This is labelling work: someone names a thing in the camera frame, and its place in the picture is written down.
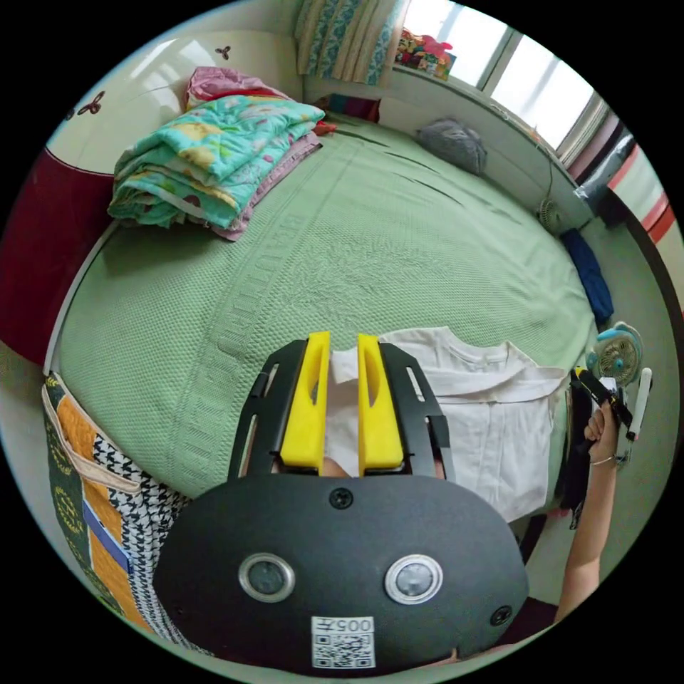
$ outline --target qr code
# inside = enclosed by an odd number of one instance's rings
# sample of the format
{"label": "qr code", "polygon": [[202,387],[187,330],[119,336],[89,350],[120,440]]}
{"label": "qr code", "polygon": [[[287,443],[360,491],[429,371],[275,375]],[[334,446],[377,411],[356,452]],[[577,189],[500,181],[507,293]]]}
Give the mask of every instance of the qr code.
{"label": "qr code", "polygon": [[313,666],[334,670],[374,668],[373,629],[373,618],[312,618]]}

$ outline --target curtain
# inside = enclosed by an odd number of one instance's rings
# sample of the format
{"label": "curtain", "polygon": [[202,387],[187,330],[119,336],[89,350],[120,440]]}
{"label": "curtain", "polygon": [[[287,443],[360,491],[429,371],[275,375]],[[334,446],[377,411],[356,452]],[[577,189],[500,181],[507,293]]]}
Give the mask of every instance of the curtain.
{"label": "curtain", "polygon": [[303,76],[385,86],[410,0],[304,0],[295,28]]}

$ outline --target houndstooth pattern fabric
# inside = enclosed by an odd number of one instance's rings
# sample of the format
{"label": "houndstooth pattern fabric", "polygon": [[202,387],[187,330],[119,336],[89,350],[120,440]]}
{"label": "houndstooth pattern fabric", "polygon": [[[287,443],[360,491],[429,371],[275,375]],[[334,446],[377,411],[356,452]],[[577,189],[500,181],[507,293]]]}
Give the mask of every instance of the houndstooth pattern fabric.
{"label": "houndstooth pattern fabric", "polygon": [[110,503],[121,515],[122,546],[130,557],[131,565],[130,590],[140,615],[159,637],[206,653],[176,629],[152,586],[162,545],[190,499],[154,480],[101,435],[95,437],[93,456],[97,463],[111,472],[140,483],[139,494],[108,490]]}

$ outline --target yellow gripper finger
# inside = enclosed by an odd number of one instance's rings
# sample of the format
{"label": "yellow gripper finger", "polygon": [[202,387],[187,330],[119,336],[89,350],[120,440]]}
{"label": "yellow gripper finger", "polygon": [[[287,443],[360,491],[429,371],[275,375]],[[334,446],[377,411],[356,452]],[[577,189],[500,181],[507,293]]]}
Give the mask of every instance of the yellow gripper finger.
{"label": "yellow gripper finger", "polygon": [[286,467],[316,468],[319,475],[326,439],[329,360],[330,333],[311,333],[280,451]]}
{"label": "yellow gripper finger", "polygon": [[404,460],[378,338],[358,336],[358,473],[399,468]]}

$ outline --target screw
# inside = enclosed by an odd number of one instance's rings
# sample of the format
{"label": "screw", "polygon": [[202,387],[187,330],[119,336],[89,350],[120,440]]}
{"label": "screw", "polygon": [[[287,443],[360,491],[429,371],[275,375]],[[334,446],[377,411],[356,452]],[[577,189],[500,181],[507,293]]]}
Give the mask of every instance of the screw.
{"label": "screw", "polygon": [[494,611],[489,622],[494,627],[500,627],[504,622],[508,622],[511,615],[513,614],[513,608],[511,606],[501,606]]}
{"label": "screw", "polygon": [[343,511],[345,508],[349,508],[353,500],[353,494],[344,487],[333,489],[332,493],[330,494],[330,505],[333,508],[336,508],[338,511]]}

